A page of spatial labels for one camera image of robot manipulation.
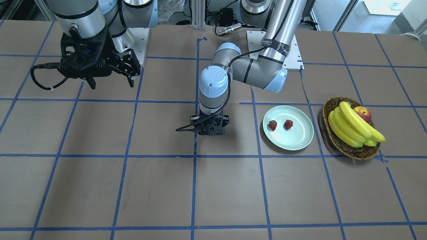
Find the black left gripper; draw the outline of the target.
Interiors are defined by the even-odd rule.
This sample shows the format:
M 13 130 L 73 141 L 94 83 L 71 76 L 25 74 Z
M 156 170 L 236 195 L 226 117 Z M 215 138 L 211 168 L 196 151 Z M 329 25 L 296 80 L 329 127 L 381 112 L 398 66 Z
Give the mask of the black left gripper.
M 213 116 L 210 119 L 202 121 L 200 123 L 196 123 L 199 119 L 206 117 L 207 115 L 201 113 L 200 115 L 192 115 L 190 118 L 190 122 L 194 129 L 191 129 L 192 132 L 196 132 L 199 135 L 224 135 L 226 133 L 225 127 L 230 122 L 230 118 L 228 115 L 224 115 L 223 113 L 219 113 Z

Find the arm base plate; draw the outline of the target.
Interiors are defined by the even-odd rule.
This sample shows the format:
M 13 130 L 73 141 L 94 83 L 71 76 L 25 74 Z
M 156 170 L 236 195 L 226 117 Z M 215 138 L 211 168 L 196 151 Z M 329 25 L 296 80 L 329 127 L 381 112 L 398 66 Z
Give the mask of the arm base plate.
M 246 33 L 248 50 L 255 51 L 260 49 L 261 41 L 265 34 L 265 31 L 248 30 Z M 290 52 L 288 53 L 287 58 L 284 59 L 283 67 L 285 67 L 288 71 L 299 71 L 300 69 L 303 70 L 305 68 L 296 35 L 293 36 L 292 43 L 290 45 Z
M 113 37 L 112 39 L 116 50 L 121 53 L 128 49 L 133 49 L 140 65 L 144 67 L 149 34 L 149 28 L 128 28 L 121 36 Z

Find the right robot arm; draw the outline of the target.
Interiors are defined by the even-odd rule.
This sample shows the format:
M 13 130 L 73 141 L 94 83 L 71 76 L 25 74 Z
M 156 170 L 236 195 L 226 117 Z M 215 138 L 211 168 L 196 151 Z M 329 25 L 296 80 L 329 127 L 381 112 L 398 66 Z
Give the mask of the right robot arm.
M 132 30 L 148 34 L 157 26 L 157 0 L 49 0 L 47 5 L 63 29 L 61 59 L 31 68 L 38 87 L 52 91 L 68 79 L 81 79 L 95 89 L 95 78 L 113 72 L 134 87 L 145 61 L 147 37 L 137 39 Z M 55 69 L 64 78 L 45 87 L 37 81 L 36 69 Z

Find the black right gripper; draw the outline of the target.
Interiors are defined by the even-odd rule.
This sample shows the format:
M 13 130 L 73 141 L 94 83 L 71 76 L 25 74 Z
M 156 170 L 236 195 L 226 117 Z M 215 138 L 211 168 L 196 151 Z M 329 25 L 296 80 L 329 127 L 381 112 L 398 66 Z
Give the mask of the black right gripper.
M 62 58 L 57 70 L 67 78 L 86 78 L 92 90 L 96 89 L 94 77 L 107 77 L 114 71 L 127 77 L 134 88 L 135 76 L 141 74 L 141 66 L 133 49 L 119 53 L 107 27 L 98 34 L 83 38 L 80 29 L 70 26 L 62 35 Z

